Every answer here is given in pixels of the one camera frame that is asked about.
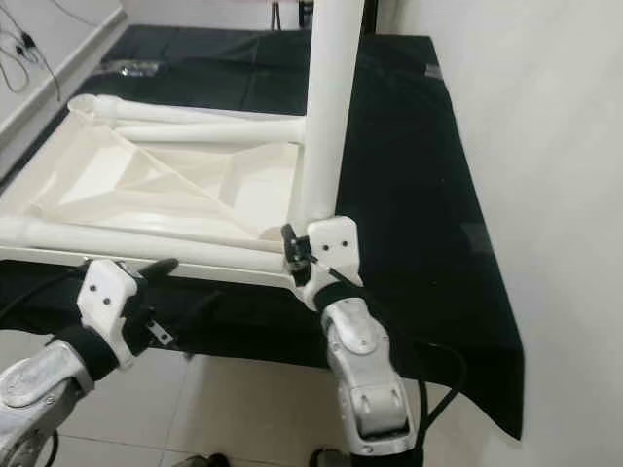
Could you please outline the white plastic table leg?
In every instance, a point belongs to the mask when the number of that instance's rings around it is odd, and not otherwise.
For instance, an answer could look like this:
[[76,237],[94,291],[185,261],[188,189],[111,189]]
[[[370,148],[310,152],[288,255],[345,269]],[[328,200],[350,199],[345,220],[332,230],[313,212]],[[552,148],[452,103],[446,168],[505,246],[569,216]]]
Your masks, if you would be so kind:
[[200,124],[201,122],[289,121],[302,120],[303,116],[284,113],[261,113],[169,105],[151,105],[130,101],[117,96],[94,97],[93,110],[110,119],[143,122],[169,122],[170,124]]
[[300,143],[306,137],[304,119],[196,122],[117,127],[121,137],[134,142],[267,144]]
[[286,275],[279,253],[151,234],[104,230],[31,217],[0,219],[1,258],[71,266],[116,259],[139,266],[177,259],[173,274],[227,283],[277,284]]
[[366,0],[314,0],[299,226],[337,213],[348,108]]

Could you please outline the white plastic children table top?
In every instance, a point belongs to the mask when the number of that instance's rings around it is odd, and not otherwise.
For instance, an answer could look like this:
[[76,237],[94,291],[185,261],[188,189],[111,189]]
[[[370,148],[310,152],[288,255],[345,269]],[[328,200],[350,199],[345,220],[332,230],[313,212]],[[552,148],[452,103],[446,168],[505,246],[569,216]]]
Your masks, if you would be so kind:
[[117,127],[163,125],[110,119],[97,94],[67,103],[65,119],[3,191],[0,219],[31,217],[283,255],[280,228],[299,237],[300,143],[134,142]]

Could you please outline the dark robot left foot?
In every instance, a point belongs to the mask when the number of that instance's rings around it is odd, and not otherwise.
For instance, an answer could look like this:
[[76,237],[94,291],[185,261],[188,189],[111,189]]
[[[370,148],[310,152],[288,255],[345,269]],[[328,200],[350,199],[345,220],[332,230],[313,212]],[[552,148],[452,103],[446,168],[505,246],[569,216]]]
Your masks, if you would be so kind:
[[170,467],[233,467],[233,464],[226,454],[217,452],[188,455]]

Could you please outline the dark robot foot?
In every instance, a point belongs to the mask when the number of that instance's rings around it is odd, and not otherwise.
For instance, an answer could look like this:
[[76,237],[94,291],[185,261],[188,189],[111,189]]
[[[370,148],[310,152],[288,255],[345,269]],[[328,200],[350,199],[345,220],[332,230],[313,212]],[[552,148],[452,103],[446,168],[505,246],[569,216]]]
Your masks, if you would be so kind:
[[233,467],[233,464],[226,454],[217,452],[188,455],[170,467]]
[[351,467],[351,459],[342,450],[320,448],[311,454],[308,467]]

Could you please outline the black tablecloth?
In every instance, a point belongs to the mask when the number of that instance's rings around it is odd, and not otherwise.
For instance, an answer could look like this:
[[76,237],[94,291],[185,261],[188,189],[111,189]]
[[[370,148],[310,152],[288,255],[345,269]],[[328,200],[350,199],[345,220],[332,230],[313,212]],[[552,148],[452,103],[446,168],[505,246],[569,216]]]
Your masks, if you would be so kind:
[[[159,59],[152,77],[96,76],[83,93],[157,105],[261,113],[306,110],[307,32],[133,25],[103,55]],[[362,284],[388,329],[422,342],[399,369],[458,385],[512,439],[524,436],[524,344],[495,255],[473,255],[459,223],[485,223],[439,65],[423,36],[368,35],[357,50],[337,199],[361,239]],[[172,279],[150,304],[167,324],[176,306],[226,294],[205,326],[174,334],[192,354],[325,368],[323,333],[286,290]]]

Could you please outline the dark robot right foot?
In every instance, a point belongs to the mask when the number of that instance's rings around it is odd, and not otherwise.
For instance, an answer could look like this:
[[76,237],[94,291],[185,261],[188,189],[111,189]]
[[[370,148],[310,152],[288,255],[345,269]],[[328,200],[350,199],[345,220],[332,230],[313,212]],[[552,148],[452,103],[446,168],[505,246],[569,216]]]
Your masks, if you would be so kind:
[[342,450],[320,448],[311,454],[308,467],[351,467],[351,459]]

